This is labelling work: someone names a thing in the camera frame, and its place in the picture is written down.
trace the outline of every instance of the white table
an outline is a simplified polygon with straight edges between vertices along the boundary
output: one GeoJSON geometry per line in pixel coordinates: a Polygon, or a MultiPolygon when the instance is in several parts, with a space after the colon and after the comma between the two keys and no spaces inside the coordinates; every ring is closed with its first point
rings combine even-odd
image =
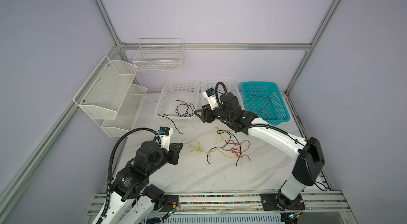
{"type": "MultiPolygon", "coordinates": [[[[135,128],[148,127],[154,130],[158,130],[160,126],[173,128],[170,120],[154,115],[159,96],[159,93],[148,93],[145,96],[135,128]]],[[[292,114],[290,115],[290,121],[283,122],[277,127],[301,136],[292,114]]],[[[208,124],[195,117],[191,122],[175,123],[183,134],[180,135],[178,131],[174,130],[171,143],[179,143],[185,138],[196,138],[204,151],[225,144],[220,135],[216,133],[215,127],[218,126],[224,130],[228,128],[218,120],[208,124]]],[[[229,138],[226,133],[223,133],[222,136],[224,139],[225,137],[229,138]]],[[[242,132],[238,132],[235,136],[239,142],[250,141],[250,147],[245,154],[250,157],[251,162],[247,157],[243,157],[238,161],[236,167],[237,159],[226,158],[216,150],[210,153],[209,161],[211,164],[209,164],[206,161],[206,153],[196,154],[186,151],[190,144],[194,147],[197,146],[195,140],[184,140],[183,150],[185,151],[180,152],[178,165],[166,164],[150,176],[150,183],[167,193],[278,190],[289,177],[295,161],[261,139],[247,136],[242,132]]],[[[131,158],[135,157],[135,153],[142,142],[152,139],[153,134],[147,131],[139,131],[130,135],[117,170],[121,170],[131,158]]],[[[246,144],[242,145],[242,150],[247,148],[246,144]]],[[[233,157],[230,152],[226,152],[226,154],[233,157]]],[[[319,189],[314,185],[308,186],[305,190],[318,191],[319,189]]]]}

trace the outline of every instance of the gray wall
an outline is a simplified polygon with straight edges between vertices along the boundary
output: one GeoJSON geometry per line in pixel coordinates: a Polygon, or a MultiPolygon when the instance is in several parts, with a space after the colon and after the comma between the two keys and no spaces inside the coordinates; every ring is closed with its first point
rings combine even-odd
{"type": "Polygon", "coordinates": [[[360,224],[404,223],[407,0],[344,0],[291,93],[360,224]]]}
{"type": "MultiPolygon", "coordinates": [[[[0,4],[2,193],[113,44],[91,0],[0,4]]],[[[8,223],[80,223],[112,144],[79,114],[8,223]]]]}
{"type": "MultiPolygon", "coordinates": [[[[126,56],[133,60],[135,53],[129,50],[126,56]]],[[[302,50],[187,50],[182,72],[138,73],[136,78],[149,92],[161,92],[169,78],[198,81],[232,78],[239,87],[241,82],[272,78],[283,90],[303,56],[302,50]]]]}
{"type": "MultiPolygon", "coordinates": [[[[185,43],[309,43],[332,0],[103,0],[120,39],[185,43]]],[[[129,59],[134,52],[127,51],[129,59]]],[[[186,51],[181,73],[140,73],[149,92],[167,79],[269,81],[285,89],[302,51],[186,51]]]]}

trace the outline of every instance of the teal plastic basket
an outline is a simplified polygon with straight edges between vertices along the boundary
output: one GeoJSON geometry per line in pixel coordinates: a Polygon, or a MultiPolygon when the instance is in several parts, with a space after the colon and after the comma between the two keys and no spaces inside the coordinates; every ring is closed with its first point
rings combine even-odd
{"type": "Polygon", "coordinates": [[[290,120],[290,114],[277,84],[271,82],[242,83],[246,110],[255,113],[271,125],[290,120]]]}

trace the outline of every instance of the white wire basket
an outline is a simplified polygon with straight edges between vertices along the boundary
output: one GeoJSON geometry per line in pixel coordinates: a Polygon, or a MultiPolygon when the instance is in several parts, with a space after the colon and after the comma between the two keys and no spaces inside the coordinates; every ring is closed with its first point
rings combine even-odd
{"type": "Polygon", "coordinates": [[[131,84],[114,120],[104,120],[101,128],[110,137],[121,137],[134,128],[147,88],[131,84]]]}
{"type": "MultiPolygon", "coordinates": [[[[223,82],[225,84],[227,91],[237,97],[237,100],[239,100],[240,107],[244,110],[245,105],[243,103],[242,96],[240,95],[239,88],[237,87],[236,81],[233,79],[216,79],[216,80],[202,81],[201,82],[201,93],[203,93],[204,91],[206,91],[207,89],[210,89],[210,88],[215,89],[217,82],[223,82]]],[[[218,92],[225,93],[225,91],[223,90],[223,87],[221,85],[218,87],[218,92]]],[[[203,106],[209,104],[208,100],[202,94],[201,94],[201,97],[202,97],[203,106]]]]}
{"type": "Polygon", "coordinates": [[[115,119],[125,94],[135,78],[137,66],[120,60],[109,60],[87,93],[74,102],[92,119],[115,119]]]}
{"type": "Polygon", "coordinates": [[[184,43],[178,38],[140,38],[133,63],[138,72],[182,71],[184,43]]]}
{"type": "Polygon", "coordinates": [[[193,114],[193,111],[198,106],[199,98],[199,81],[195,80],[168,80],[162,88],[160,98],[158,99],[157,106],[155,107],[154,114],[157,116],[165,116],[173,121],[191,121],[193,116],[179,116],[185,114],[187,111],[193,114]]]}
{"type": "Polygon", "coordinates": [[[100,64],[105,66],[88,90],[86,84],[79,89],[74,103],[109,137],[121,137],[133,129],[147,88],[133,83],[137,66],[107,56],[100,64]]]}

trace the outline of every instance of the white mesh shelf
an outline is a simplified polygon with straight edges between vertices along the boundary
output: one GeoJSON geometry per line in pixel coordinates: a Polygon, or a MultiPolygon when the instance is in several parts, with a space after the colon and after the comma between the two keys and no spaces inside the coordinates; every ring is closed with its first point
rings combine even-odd
{"type": "Polygon", "coordinates": [[[182,39],[139,39],[133,63],[138,72],[182,71],[184,44],[182,39]]]}
{"type": "Polygon", "coordinates": [[[137,66],[133,64],[105,59],[108,62],[98,78],[82,99],[77,100],[79,103],[75,102],[92,119],[116,118],[137,72],[137,66]]]}
{"type": "Polygon", "coordinates": [[[104,120],[101,128],[110,137],[121,137],[134,128],[147,88],[131,84],[116,119],[104,120]]]}
{"type": "Polygon", "coordinates": [[[134,84],[137,66],[112,61],[107,56],[74,97],[74,102],[110,137],[121,137],[133,129],[147,88],[134,84]]]}

